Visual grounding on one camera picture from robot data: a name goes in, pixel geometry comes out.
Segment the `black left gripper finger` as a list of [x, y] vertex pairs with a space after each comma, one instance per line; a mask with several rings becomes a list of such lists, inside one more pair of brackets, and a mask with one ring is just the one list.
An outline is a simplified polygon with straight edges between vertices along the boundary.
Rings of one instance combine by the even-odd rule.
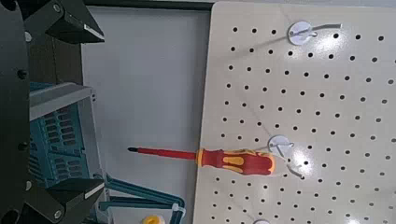
[[17, 224], [80, 224], [104, 191], [102, 179], [69, 178], [44, 189], [31, 187]]
[[42, 35], [69, 44], [105, 41], [83, 0], [22, 0], [22, 18], [28, 42]]

